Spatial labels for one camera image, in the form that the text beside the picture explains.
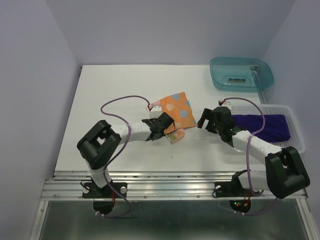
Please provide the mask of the orange towel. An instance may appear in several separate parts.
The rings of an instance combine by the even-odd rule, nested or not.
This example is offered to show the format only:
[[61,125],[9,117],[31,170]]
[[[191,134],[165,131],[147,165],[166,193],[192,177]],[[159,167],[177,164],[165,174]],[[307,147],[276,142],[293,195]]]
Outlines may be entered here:
[[156,102],[151,103],[150,105],[161,106],[162,113],[167,113],[173,118],[174,125],[172,124],[164,131],[166,138],[171,144],[175,144],[184,137],[185,129],[194,128],[197,126],[191,104],[185,92],[179,92],[166,96]]

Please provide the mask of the purple towel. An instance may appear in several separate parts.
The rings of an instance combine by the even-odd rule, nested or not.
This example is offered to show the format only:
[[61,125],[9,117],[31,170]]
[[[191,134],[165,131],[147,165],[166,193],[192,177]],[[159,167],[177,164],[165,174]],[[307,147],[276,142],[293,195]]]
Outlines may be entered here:
[[[255,134],[258,138],[268,143],[286,142],[291,138],[286,117],[282,114],[265,115],[264,129]],[[258,131],[263,125],[261,115],[241,115],[232,116],[234,124],[248,130],[251,134]]]

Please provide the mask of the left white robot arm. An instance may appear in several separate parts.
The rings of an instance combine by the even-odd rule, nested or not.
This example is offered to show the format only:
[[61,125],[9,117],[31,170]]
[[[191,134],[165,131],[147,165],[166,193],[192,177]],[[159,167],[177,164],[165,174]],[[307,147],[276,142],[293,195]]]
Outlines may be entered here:
[[158,140],[173,124],[174,119],[165,112],[157,118],[143,119],[132,124],[114,125],[106,120],[98,121],[76,145],[89,167],[95,193],[100,197],[111,193],[112,179],[107,165],[115,158],[114,152],[119,145],[125,147],[129,142]]

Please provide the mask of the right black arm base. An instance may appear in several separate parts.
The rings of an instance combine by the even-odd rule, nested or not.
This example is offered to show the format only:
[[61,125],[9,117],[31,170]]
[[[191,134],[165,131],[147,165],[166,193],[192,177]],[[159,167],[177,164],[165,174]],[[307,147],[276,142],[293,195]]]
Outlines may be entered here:
[[267,186],[265,172],[242,170],[233,174],[231,181],[215,182],[212,196],[214,198],[244,198],[229,201],[233,211],[244,215],[251,209],[251,197],[260,196],[265,186]]

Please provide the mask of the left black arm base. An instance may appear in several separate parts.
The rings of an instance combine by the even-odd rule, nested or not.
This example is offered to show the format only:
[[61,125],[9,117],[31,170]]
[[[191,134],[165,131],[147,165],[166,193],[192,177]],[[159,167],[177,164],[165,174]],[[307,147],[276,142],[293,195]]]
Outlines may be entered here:
[[81,181],[82,198],[92,199],[92,207],[97,215],[102,217],[110,216],[116,209],[116,200],[124,199],[127,196],[127,186],[125,182],[110,182],[103,188],[98,187],[92,180]]

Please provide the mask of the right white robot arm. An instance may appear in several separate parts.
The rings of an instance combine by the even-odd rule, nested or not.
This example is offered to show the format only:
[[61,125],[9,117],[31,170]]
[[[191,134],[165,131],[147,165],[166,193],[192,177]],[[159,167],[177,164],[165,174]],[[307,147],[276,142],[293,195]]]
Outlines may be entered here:
[[216,198],[258,196],[262,191],[269,191],[276,198],[284,199],[311,184],[296,148],[273,145],[236,126],[228,107],[219,106],[213,110],[205,108],[197,127],[201,129],[205,121],[208,121],[205,127],[208,132],[219,135],[223,142],[265,166],[265,171],[247,168],[234,173],[231,181],[217,182]]

